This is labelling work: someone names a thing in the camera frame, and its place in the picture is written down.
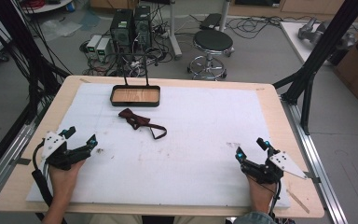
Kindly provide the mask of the aluminium rail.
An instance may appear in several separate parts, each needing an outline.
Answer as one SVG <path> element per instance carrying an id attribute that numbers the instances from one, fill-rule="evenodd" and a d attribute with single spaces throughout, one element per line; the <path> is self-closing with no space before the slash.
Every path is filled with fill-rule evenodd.
<path id="1" fill-rule="evenodd" d="M 27 105 L 3 137 L 0 142 L 0 186 L 17 163 L 29 163 L 29 159 L 22 159 L 21 154 L 29 144 L 47 109 L 45 105 L 39 105 L 33 115 L 30 106 Z"/>
<path id="2" fill-rule="evenodd" d="M 319 156 L 316 146 L 309 134 L 300 125 L 301 111 L 297 105 L 289 105 L 281 100 L 283 109 L 295 133 L 306 164 L 310 169 L 311 179 L 322 197 L 322 205 L 333 224 L 349 224 L 339 203 L 334 188 Z"/>

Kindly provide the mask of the thin wooden stick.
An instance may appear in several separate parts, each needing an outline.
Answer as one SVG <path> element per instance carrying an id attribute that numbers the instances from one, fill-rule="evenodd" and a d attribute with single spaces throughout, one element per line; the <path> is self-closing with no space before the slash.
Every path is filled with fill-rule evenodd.
<path id="1" fill-rule="evenodd" d="M 303 204 L 300 199 L 289 189 L 286 190 L 286 192 L 288 193 L 288 195 L 291 196 L 291 198 L 307 213 L 309 214 L 310 213 L 310 210 L 309 208 Z"/>

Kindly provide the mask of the black flat box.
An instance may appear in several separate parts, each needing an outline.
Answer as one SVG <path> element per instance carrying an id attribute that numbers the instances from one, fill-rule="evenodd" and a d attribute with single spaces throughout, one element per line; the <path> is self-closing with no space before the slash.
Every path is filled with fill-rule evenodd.
<path id="1" fill-rule="evenodd" d="M 221 15 L 219 13 L 211 13 L 209 14 L 201 23 L 201 30 L 213 30 L 220 24 Z"/>

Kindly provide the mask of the black computer tower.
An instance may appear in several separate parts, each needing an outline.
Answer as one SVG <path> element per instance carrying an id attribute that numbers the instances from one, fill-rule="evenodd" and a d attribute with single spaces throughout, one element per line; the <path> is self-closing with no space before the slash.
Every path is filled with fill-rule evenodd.
<path id="1" fill-rule="evenodd" d="M 110 25 L 110 33 L 115 50 L 129 47 L 134 40 L 133 10 L 117 9 Z"/>
<path id="2" fill-rule="evenodd" d="M 146 50 L 152 47 L 150 6 L 138 6 L 134 10 L 134 49 Z"/>

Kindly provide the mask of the white desk leg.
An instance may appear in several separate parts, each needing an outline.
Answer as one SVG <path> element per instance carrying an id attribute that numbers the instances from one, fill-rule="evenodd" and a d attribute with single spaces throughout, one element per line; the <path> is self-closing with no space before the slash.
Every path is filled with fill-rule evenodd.
<path id="1" fill-rule="evenodd" d="M 169 0 L 170 2 L 170 30 L 169 30 L 169 39 L 172 45 L 173 58 L 179 60 L 182 57 L 182 51 L 180 49 L 179 43 L 175 36 L 175 0 Z"/>

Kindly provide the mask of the person's left hand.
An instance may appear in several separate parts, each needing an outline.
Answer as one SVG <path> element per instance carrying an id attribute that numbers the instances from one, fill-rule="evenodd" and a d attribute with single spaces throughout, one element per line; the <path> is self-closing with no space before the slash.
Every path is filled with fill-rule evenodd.
<path id="1" fill-rule="evenodd" d="M 53 188 L 53 202 L 68 204 L 76 187 L 78 173 L 85 160 L 71 165 L 69 170 L 49 167 L 49 177 Z"/>

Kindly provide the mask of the person's right hand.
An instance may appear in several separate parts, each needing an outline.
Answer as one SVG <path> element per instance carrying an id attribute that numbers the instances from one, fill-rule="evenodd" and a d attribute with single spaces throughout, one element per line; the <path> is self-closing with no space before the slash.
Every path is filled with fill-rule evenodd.
<path id="1" fill-rule="evenodd" d="M 269 204 L 275 195 L 276 184 L 259 184 L 252 176 L 247 175 L 251 207 L 256 212 L 269 212 Z"/>

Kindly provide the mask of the round white table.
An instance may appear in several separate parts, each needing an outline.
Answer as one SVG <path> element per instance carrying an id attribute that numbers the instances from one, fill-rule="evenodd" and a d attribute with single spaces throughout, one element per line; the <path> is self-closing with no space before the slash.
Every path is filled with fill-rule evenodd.
<path id="1" fill-rule="evenodd" d="M 63 7 L 74 10 L 74 0 L 23 0 L 21 2 L 21 9 L 26 14 L 49 12 Z"/>

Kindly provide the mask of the white foam mat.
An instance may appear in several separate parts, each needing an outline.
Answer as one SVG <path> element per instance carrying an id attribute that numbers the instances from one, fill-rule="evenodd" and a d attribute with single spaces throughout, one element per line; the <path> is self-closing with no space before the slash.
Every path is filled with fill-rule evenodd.
<path id="1" fill-rule="evenodd" d="M 256 91 L 164 87 L 157 107 L 133 113 L 156 125 L 133 129 L 111 105 L 109 84 L 81 85 L 60 127 L 67 144 L 98 145 L 81 168 L 76 203 L 247 207 L 249 184 L 235 158 L 267 154 L 256 143 L 269 130 Z"/>

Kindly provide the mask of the wooden table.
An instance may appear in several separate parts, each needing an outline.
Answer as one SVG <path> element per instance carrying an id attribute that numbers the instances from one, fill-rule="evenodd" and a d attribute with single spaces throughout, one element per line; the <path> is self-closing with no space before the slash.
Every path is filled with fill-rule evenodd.
<path id="1" fill-rule="evenodd" d="M 76 91 L 84 83 L 98 83 L 115 85 L 123 80 L 119 77 L 88 77 L 70 76 L 62 84 L 58 94 L 51 103 L 46 115 L 42 118 L 29 144 L 22 153 L 24 159 L 29 159 L 36 145 L 41 141 L 43 133 L 56 128 L 63 119 L 63 115 L 73 102 Z M 264 83 L 244 83 L 227 81 L 197 81 L 184 79 L 153 78 L 151 82 L 160 87 L 201 87 L 207 90 L 248 90 L 255 91 L 260 101 L 262 114 L 266 119 L 268 132 L 272 143 L 280 150 L 286 150 L 296 164 L 304 171 L 308 171 L 305 160 L 297 144 L 295 134 L 286 117 L 281 101 L 274 87 Z M 33 165 L 17 164 L 0 190 L 0 212 L 8 213 L 38 213 L 45 212 L 48 206 L 43 202 L 27 202 L 26 191 L 31 188 Z M 293 175 L 285 175 L 282 182 L 287 185 L 300 201 L 305 204 L 310 213 L 307 214 L 289 195 L 291 206 L 287 209 L 277 209 L 277 217 L 291 218 L 320 218 L 324 216 L 324 209 L 317 190 L 311 179 L 301 180 Z M 235 217 L 243 214 L 246 209 L 224 206 L 187 206 L 187 205 L 104 205 L 101 203 L 73 204 L 68 208 L 71 213 L 122 213 L 135 212 L 150 216 L 211 216 L 219 215 Z"/>

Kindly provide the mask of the dark red bow tie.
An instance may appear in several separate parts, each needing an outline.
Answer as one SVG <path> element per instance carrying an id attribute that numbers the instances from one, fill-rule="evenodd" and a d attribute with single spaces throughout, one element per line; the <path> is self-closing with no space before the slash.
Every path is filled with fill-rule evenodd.
<path id="1" fill-rule="evenodd" d="M 133 128 L 133 130 L 138 130 L 140 127 L 147 127 L 155 140 L 161 139 L 167 135 L 168 131 L 165 127 L 151 123 L 149 118 L 139 116 L 133 113 L 129 108 L 119 112 L 118 116 L 125 119 Z M 155 130 L 161 131 L 161 134 L 155 134 Z"/>

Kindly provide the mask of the grey robot part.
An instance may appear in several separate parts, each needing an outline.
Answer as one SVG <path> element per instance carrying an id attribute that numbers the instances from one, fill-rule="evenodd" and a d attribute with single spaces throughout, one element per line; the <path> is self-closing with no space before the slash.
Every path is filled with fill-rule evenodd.
<path id="1" fill-rule="evenodd" d="M 324 35 L 331 21 L 323 21 L 318 25 L 316 30 L 313 30 L 313 25 L 317 21 L 312 17 L 305 25 L 298 29 L 297 37 L 300 40 L 308 39 L 312 45 L 316 45 Z M 340 38 L 336 44 L 337 49 L 348 49 L 356 43 L 356 37 L 353 33 L 347 32 Z"/>

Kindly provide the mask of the black round stool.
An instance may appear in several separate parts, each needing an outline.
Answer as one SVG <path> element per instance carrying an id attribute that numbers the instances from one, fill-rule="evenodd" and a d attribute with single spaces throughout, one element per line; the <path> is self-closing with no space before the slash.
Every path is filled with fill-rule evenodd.
<path id="1" fill-rule="evenodd" d="M 203 52 L 203 55 L 195 57 L 186 68 L 193 79 L 217 80 L 227 77 L 227 69 L 217 56 L 230 55 L 233 47 L 230 36 L 216 30 L 201 30 L 195 33 L 193 46 Z"/>

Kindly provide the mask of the black tray with hanger stand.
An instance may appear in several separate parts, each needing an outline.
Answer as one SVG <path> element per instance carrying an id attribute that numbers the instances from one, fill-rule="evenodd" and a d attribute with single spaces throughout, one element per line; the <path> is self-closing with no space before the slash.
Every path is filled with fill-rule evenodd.
<path id="1" fill-rule="evenodd" d="M 124 83 L 115 85 L 111 90 L 112 106 L 157 107 L 160 101 L 160 86 L 150 85 L 148 70 L 145 68 L 145 84 L 130 85 L 124 75 Z"/>

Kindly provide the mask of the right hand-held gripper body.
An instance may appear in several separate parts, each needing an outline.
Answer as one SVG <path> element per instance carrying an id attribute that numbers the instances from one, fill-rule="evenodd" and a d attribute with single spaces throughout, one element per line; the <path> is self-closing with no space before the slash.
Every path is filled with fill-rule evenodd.
<path id="1" fill-rule="evenodd" d="M 260 184 L 278 183 L 285 173 L 302 179 L 308 178 L 285 151 L 267 158 L 264 164 L 257 164 L 253 161 L 249 162 L 250 166 L 241 166 L 241 171 L 246 175 L 254 177 Z"/>

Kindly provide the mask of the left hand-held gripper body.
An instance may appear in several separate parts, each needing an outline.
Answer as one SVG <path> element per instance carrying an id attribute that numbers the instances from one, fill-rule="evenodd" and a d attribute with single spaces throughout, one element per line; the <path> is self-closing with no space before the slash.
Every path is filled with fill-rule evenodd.
<path id="1" fill-rule="evenodd" d="M 42 161 L 56 168 L 69 170 L 72 164 L 90 156 L 86 153 L 74 153 L 72 149 L 67 148 L 66 140 L 55 132 L 47 132 L 41 156 Z"/>

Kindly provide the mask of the black metal frame stand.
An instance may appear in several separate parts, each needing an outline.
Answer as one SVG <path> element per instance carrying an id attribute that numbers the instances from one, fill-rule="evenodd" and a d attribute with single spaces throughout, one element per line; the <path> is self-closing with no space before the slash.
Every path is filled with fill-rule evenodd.
<path id="1" fill-rule="evenodd" d="M 282 94 L 282 99 L 289 105 L 296 105 L 298 97 L 303 95 L 300 127 L 306 135 L 310 134 L 309 116 L 313 80 L 324 61 L 332 53 L 338 40 L 344 36 L 357 17 L 358 0 L 344 0 L 322 38 L 310 53 L 309 58 L 291 76 L 273 84 L 275 89 L 290 84 L 289 89 Z"/>
<path id="2" fill-rule="evenodd" d="M 32 37 L 32 26 L 27 25 L 21 10 L 12 0 L 0 0 L 0 22 L 10 35 L 11 43 L 8 44 L 1 35 L 0 42 L 29 83 L 26 121 L 31 121 L 38 116 L 39 104 L 45 105 L 58 93 L 62 86 L 59 77 L 65 79 L 70 73 L 44 57 Z"/>

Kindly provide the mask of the white power supply unit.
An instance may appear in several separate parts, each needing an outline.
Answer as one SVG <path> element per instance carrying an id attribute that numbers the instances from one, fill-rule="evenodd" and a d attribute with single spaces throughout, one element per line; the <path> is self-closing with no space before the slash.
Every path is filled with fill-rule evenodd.
<path id="1" fill-rule="evenodd" d="M 98 60 L 101 63 L 105 63 L 109 53 L 111 52 L 110 39 L 108 37 L 103 37 L 100 40 L 96 51 L 97 51 Z"/>
<path id="2" fill-rule="evenodd" d="M 86 46 L 88 53 L 94 53 L 96 51 L 101 38 L 102 38 L 101 35 L 94 35 L 90 39 L 89 43 Z"/>

